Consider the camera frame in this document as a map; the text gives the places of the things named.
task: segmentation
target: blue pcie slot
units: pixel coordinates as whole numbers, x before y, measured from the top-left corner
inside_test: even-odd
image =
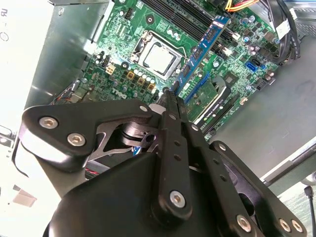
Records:
[[[205,77],[203,77],[203,79],[200,80],[199,83],[195,85],[195,87],[190,92],[190,94],[184,99],[185,104],[187,104],[191,100],[194,94],[201,88],[201,86],[204,85],[204,83],[207,81],[208,78],[209,78],[209,72],[206,73]]]
[[[204,57],[207,55],[211,47],[214,45],[218,37],[225,30],[230,19],[224,16],[216,16],[213,23],[207,29],[201,41],[198,43],[198,46],[192,52],[192,55],[189,57],[188,61],[182,68],[178,78],[179,86],[175,89],[174,94],[178,96],[186,83],[192,77],[194,71],[200,65]]]

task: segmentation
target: black metal bracket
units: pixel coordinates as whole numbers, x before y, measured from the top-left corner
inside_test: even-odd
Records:
[[[161,115],[139,100],[33,107],[23,114],[19,137],[28,151],[70,172],[84,168],[89,160],[141,146],[147,152],[127,163],[144,173],[138,165],[156,162],[150,190],[151,217],[166,229],[176,231],[175,227],[185,223],[196,228],[190,221],[201,220],[194,216],[198,198],[204,205],[207,203],[207,213],[211,213],[220,236],[306,236],[303,224],[226,144],[207,144],[199,128],[188,121],[181,98],[167,90],[159,104],[166,108]],[[51,120],[43,124],[42,118],[51,118],[57,124]],[[80,146],[69,141],[73,133],[83,137]],[[201,175],[196,178],[190,167]],[[119,182],[115,167],[111,170],[107,177]],[[202,180],[199,186],[203,186],[205,197],[197,197],[201,190],[191,186],[192,179]]]

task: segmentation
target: sata port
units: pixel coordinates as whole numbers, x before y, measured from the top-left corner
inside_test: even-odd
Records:
[[[251,62],[246,62],[245,66],[249,68],[251,71],[253,71],[254,73],[258,70],[258,68],[255,65],[253,65]]]

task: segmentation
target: black cable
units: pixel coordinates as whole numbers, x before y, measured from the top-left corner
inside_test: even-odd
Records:
[[[314,211],[314,204],[313,204],[313,196],[314,196],[313,188],[311,186],[307,186],[306,188],[304,188],[304,192],[310,201],[313,237],[316,237],[316,220],[315,220],[315,211]]]
[[[268,9],[269,19],[275,26],[279,26],[283,21],[288,19],[290,32],[280,40],[280,50],[278,57],[273,57],[273,54],[266,49],[259,51],[261,55],[275,64],[283,64],[286,59],[291,61],[294,55],[294,60],[300,57],[300,45],[297,37],[297,30],[294,19],[283,0],[260,0],[261,4]]]

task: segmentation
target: screw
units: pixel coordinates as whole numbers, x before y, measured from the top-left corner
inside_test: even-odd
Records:
[[[215,61],[215,62],[213,63],[213,67],[214,67],[214,68],[217,68],[218,66],[219,66],[219,62]]]
[[[249,221],[242,215],[237,216],[237,223],[238,225],[246,232],[251,232],[251,225]]]
[[[291,232],[291,228],[290,226],[286,223],[286,221],[284,221],[283,219],[279,219],[280,221],[280,225],[282,226],[282,228],[287,231],[287,232]]]
[[[64,9],[61,8],[61,9],[59,10],[59,12],[58,12],[58,15],[61,16],[63,13],[64,13]]]
[[[142,106],[142,105],[141,105],[139,108],[140,108],[142,111],[144,111],[144,112],[147,112],[147,111],[148,111],[145,106]]]
[[[51,117],[43,117],[39,120],[39,124],[47,129],[54,129],[58,126],[58,121]]]
[[[68,135],[67,140],[74,147],[82,147],[85,144],[84,136],[78,133]]]
[[[175,115],[169,115],[170,118],[172,118],[173,120],[177,120],[177,118],[175,117]]]
[[[300,224],[298,224],[295,220],[292,220],[292,224],[298,232],[303,233],[303,228],[300,226]]]
[[[249,22],[254,22],[256,20],[255,16],[250,16],[249,17]]]
[[[175,190],[170,193],[170,200],[178,208],[183,208],[186,204],[184,196]]]
[[[219,146],[219,148],[222,149],[223,151],[226,150],[226,147],[225,147],[223,144],[219,144],[218,146]]]
[[[198,131],[198,127],[195,124],[192,124],[192,128],[193,130]]]

